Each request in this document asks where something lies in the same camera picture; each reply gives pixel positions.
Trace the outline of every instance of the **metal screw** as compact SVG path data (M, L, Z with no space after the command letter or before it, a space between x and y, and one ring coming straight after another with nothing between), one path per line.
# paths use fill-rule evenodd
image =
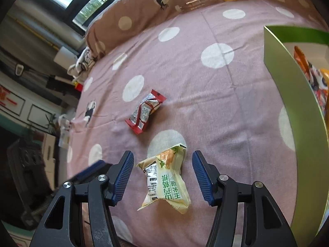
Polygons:
M228 176L227 175L220 175L219 179L222 180L222 181L226 181L226 180L228 180Z
M100 175L100 176L97 177L97 179L99 181L104 181L104 180L106 180L106 175Z
M65 183L63 184L63 187L64 187L64 188L69 188L70 186L72 186L71 182L65 182Z
M264 186L264 184L263 184L262 182L260 182L260 181L256 181L256 182L255 182L255 186L256 186L257 188L262 188L262 187Z

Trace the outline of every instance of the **pillow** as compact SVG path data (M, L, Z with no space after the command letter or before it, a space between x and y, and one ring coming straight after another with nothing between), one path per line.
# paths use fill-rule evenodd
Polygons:
M116 0L89 26L87 45L93 55L101 59L116 46L143 30L177 16L182 12L181 7L186 6L186 1L188 0Z

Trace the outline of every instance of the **bed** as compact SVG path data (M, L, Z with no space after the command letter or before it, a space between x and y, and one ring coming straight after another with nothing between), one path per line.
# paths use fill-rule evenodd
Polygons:
M309 0L213 0L183 13L186 1L117 0L86 34L97 62L72 121L69 177L98 159L117 163L125 150L137 164L177 143L187 146L182 178L192 204L186 214L165 201L137 211L147 192L140 168L133 169L123 200L111 209L118 236L140 247L205 246L216 209L203 200L192 168L198 149L234 180L262 181L289 223L294 213L295 146L263 62L263 28L327 30L325 22ZM152 89L167 100L136 135L125 119ZM236 246L242 226L239 207Z

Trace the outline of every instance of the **red snack packet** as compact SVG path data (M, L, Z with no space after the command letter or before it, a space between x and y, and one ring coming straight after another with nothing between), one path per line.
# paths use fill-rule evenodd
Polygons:
M130 118L125 120L126 123L137 135L142 133L147 127L149 116L156 111L165 100L166 98L162 94L152 89L151 93L140 102Z
M83 89L83 85L78 83L78 82L75 82L74 83L74 86L75 86L75 89L82 92L82 89Z

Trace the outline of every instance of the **plastic bag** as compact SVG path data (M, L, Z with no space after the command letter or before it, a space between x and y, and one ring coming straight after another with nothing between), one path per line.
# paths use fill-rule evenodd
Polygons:
M329 71L326 69L317 69L305 57L302 50L295 46L293 57L304 72L313 93L319 103L324 116L326 127L329 130L329 100L328 100L328 80Z
M66 114L63 114L59 116L58 124L60 126L60 140L58 146L68 148L72 123L69 121L68 116Z
M159 199L165 199L181 214L187 212L191 199L180 175L185 153L186 147L177 144L137 164L147 176L148 188L146 198L138 210Z
M166 98L159 92L152 89L135 109L129 119L126 119L126 123L131 129L138 135L142 133L149 121L149 117L153 114L159 106L166 100Z

